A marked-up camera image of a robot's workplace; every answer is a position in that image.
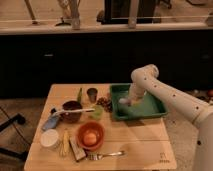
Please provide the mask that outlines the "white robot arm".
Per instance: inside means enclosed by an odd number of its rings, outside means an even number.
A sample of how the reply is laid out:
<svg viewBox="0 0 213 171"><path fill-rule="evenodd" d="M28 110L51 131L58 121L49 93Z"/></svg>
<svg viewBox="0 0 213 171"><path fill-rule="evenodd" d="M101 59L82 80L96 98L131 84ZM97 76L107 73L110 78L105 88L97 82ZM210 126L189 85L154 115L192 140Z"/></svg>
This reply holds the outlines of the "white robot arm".
<svg viewBox="0 0 213 171"><path fill-rule="evenodd" d="M148 91L183 114L198 129L192 171L213 171L213 105L162 83L158 76L154 64L133 70L130 95L137 99Z"/></svg>

